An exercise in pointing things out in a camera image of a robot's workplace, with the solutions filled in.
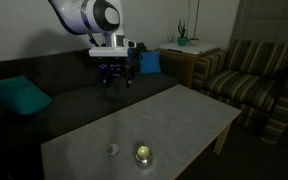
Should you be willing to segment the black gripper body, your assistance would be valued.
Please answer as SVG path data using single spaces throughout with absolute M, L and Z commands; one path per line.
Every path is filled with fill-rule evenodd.
M 134 67 L 126 63 L 124 57 L 104 57 L 100 59 L 98 76 L 102 80 L 124 77 L 126 80 L 134 78 Z

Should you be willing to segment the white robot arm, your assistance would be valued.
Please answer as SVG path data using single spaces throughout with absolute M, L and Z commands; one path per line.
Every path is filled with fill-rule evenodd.
M 132 65 L 125 60 L 137 44 L 125 37 L 120 0 L 48 0 L 63 27 L 74 35 L 88 34 L 94 44 L 91 57 L 106 59 L 99 66 L 99 79 L 109 86 L 111 79 L 124 77 L 126 87 L 135 78 Z

